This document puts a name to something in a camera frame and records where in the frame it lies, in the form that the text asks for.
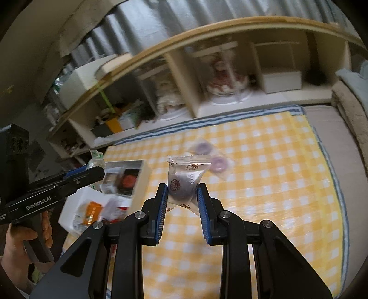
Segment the person's left hand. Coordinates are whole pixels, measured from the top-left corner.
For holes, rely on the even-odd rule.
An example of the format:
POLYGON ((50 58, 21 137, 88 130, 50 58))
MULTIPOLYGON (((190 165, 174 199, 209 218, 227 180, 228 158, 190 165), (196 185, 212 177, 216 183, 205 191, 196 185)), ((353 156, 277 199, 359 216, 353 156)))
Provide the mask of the person's left hand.
MULTIPOLYGON (((51 248, 52 227, 49 221, 48 212, 42 213, 42 237, 46 247, 51 248)), ((13 227, 9 225, 6 233, 6 242, 3 256, 1 256, 1 266, 13 285, 20 291, 24 298, 29 298, 29 294, 34 288, 34 284, 28 279, 28 268, 32 264, 24 248, 23 241, 34 240, 38 236, 36 231, 26 227, 13 227)), ((42 273, 47 273, 54 266, 54 262, 35 263, 35 267, 42 273)))

